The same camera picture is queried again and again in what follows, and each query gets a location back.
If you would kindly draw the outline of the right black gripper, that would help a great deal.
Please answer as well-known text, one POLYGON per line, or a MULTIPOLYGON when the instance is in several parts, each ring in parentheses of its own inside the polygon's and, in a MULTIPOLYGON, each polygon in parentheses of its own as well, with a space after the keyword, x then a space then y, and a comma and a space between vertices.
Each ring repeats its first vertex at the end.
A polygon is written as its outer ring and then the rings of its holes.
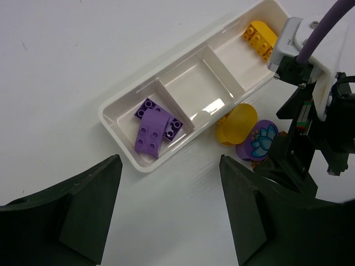
POLYGON ((312 94, 316 84, 297 88, 277 112, 279 119, 296 121, 297 136, 275 137, 268 159, 255 167, 255 173, 290 190, 315 197, 318 186, 308 172, 315 149, 326 159, 330 175, 339 176, 347 170, 349 155, 354 154, 353 84, 353 75, 337 73, 325 121, 321 121, 315 111, 312 94))

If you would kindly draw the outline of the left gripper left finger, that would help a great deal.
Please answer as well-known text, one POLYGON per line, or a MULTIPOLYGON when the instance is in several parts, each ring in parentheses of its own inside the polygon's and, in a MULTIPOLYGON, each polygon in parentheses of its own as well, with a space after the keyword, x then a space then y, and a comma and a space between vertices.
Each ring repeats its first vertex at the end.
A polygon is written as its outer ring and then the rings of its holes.
POLYGON ((113 155, 1 206, 1 265, 100 265, 122 169, 113 155))

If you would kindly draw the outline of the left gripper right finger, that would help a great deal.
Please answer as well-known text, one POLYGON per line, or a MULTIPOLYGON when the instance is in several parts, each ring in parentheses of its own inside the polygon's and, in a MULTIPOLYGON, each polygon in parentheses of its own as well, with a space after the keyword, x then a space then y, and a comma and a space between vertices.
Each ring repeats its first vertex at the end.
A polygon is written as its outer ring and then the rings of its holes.
POLYGON ((220 175, 239 265, 354 264, 354 201, 305 196, 224 155, 220 175))

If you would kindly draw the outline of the purple lego with flower print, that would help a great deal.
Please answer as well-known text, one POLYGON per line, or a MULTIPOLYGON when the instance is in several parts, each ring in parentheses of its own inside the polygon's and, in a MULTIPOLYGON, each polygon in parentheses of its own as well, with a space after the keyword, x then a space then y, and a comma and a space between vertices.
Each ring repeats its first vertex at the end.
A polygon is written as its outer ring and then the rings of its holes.
POLYGON ((273 138, 278 133, 278 128, 272 121, 258 121, 246 140, 235 146, 237 156, 244 161, 264 160, 268 155, 273 138))

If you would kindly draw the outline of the brown lego brick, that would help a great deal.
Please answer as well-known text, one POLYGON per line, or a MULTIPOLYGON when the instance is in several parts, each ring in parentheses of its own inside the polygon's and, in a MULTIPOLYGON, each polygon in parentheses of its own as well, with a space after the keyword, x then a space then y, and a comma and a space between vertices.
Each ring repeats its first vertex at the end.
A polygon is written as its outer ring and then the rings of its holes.
MULTIPOLYGON (((281 131, 281 132, 278 133, 278 136, 285 137, 285 136, 287 136, 287 132, 281 131)), ((265 159, 263 159, 263 160, 261 160, 261 161, 252 161, 252 163, 251 163, 252 169, 254 169, 256 166, 262 164, 263 162, 265 162, 265 161, 267 161, 267 160, 268 160, 268 155, 266 156, 265 159)))

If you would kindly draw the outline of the yellow rounded lego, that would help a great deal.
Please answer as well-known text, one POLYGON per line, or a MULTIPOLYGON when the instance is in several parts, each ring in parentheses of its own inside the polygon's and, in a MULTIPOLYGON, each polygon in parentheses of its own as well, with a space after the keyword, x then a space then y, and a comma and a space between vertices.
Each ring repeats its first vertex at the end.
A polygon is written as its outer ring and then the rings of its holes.
POLYGON ((244 142, 258 122, 258 114, 250 104, 238 104, 217 122, 217 141, 225 146, 244 142))

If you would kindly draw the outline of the purple lego brick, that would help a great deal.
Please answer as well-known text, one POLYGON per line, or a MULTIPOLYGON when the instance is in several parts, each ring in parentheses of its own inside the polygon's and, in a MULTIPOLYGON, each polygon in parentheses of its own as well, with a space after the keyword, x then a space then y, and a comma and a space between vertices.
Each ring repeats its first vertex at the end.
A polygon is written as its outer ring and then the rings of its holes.
POLYGON ((155 103, 149 98, 145 99, 145 101, 140 105, 140 107, 135 112, 134 116, 141 120, 147 109, 153 109, 155 111, 169 115, 170 124, 167 126, 165 132, 165 138, 168 141, 172 142, 183 126, 182 121, 177 119, 172 113, 165 110, 163 107, 161 107, 160 105, 158 105, 157 103, 155 103))

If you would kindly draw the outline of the yellow half-round lego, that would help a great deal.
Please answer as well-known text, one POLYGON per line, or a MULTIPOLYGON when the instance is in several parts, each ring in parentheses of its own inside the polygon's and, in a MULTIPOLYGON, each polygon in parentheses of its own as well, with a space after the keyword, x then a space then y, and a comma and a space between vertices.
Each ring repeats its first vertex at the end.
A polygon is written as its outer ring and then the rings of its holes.
POLYGON ((262 21, 252 21, 242 37, 265 62, 269 60, 278 40, 276 33, 262 21))

